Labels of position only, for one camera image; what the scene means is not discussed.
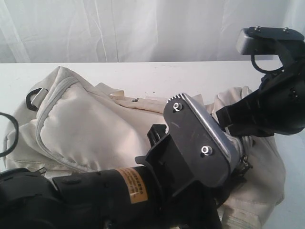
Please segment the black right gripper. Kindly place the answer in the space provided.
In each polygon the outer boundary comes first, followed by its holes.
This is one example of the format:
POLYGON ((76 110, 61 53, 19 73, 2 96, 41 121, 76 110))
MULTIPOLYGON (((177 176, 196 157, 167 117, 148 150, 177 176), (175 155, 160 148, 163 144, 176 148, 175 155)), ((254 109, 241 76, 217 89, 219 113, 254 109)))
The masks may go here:
POLYGON ((276 42, 275 47, 282 67, 261 69, 252 54, 253 67, 265 74, 259 88, 240 106, 216 112, 220 126, 228 126, 232 136, 292 135, 305 127, 305 43, 276 42))

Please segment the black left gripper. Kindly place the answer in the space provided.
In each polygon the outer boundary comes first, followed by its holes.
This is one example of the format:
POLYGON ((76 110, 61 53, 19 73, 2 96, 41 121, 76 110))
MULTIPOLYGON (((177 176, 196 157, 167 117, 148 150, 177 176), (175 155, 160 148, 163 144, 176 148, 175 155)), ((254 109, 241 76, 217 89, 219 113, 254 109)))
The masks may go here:
POLYGON ((165 125, 147 134, 151 149, 136 158, 147 186, 150 210, 137 219, 138 229, 219 229, 219 187, 210 188, 193 175, 165 125))

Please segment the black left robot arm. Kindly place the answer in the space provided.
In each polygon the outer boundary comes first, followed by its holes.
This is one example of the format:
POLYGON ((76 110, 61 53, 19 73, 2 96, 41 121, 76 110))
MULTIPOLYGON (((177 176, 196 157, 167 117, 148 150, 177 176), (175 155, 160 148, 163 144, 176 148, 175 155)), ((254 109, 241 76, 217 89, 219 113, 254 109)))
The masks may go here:
POLYGON ((172 178, 146 166, 47 179, 42 169, 0 175, 4 229, 219 229, 217 204, 201 183, 169 195, 172 178))

